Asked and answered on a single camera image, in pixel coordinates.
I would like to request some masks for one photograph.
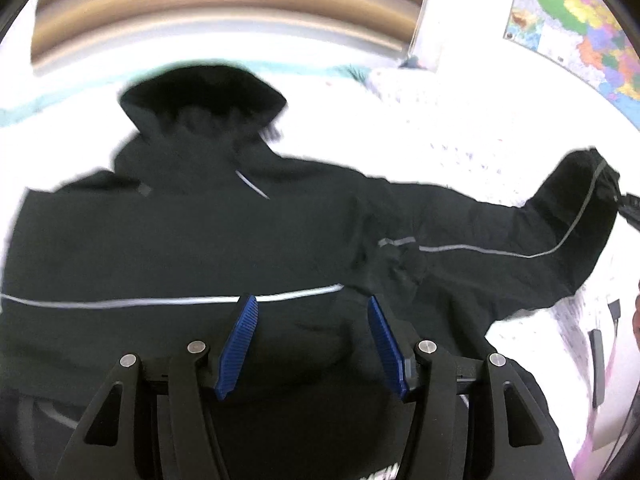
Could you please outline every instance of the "black jacket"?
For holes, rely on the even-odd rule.
[[[214,408],[232,480],[349,480],[399,462],[412,409],[383,386],[366,299],[483,359],[492,322],[575,293],[616,215],[618,175],[595,150],[567,155],[521,208],[280,157],[263,137],[286,101],[235,68],[172,70],[121,104],[139,133],[114,171],[22,206],[1,385],[82,407],[121,355],[214,333],[221,296],[312,290],[261,303],[238,386]]]

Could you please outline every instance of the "map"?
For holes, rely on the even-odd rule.
[[[564,66],[640,129],[640,60],[602,0],[513,0],[505,38]]]

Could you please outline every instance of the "teal fabric edge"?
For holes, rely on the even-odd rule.
[[[0,128],[5,128],[7,126],[12,126],[13,124],[21,123],[27,118],[46,110],[46,108],[59,104],[62,101],[65,101],[66,99],[69,99],[70,97],[73,97],[74,95],[84,90],[99,88],[101,86],[120,82],[135,84],[136,82],[148,79],[162,72],[166,72],[167,70],[170,70],[172,68],[178,68],[180,66],[193,66],[197,64],[226,64],[244,68],[246,70],[249,70],[250,72],[255,72],[257,74],[276,73],[303,76],[342,77],[346,79],[350,78],[356,80],[361,84],[365,83],[367,77],[369,76],[369,73],[372,70],[369,67],[355,65],[316,68],[305,65],[276,63],[269,61],[245,61],[229,59],[199,59],[172,62],[148,70],[113,75],[95,81],[89,81],[73,88],[46,93],[14,108],[0,108]]]

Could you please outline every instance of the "blue gripper pad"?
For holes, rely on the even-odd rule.
[[[385,315],[373,296],[369,299],[367,319],[369,320],[369,328],[376,344],[380,361],[382,361],[386,382],[391,390],[398,394],[401,399],[404,399],[409,387],[404,376],[402,354],[391,328],[386,322]]]
[[[218,400],[223,400],[236,387],[246,352],[258,325],[258,302],[255,296],[244,297],[240,301],[246,303],[220,352],[218,380],[214,387]]]

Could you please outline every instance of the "silver bolt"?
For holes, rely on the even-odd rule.
[[[425,340],[418,343],[418,348],[420,349],[420,352],[433,354],[438,349],[438,346],[433,341]]]
[[[120,358],[120,366],[124,366],[125,368],[129,368],[136,363],[136,356],[133,354],[123,355]]]
[[[191,341],[187,345],[187,350],[189,351],[190,354],[199,354],[206,347],[207,345],[205,345],[202,341]]]
[[[507,359],[505,359],[502,354],[491,354],[489,361],[496,366],[504,366],[507,363]]]

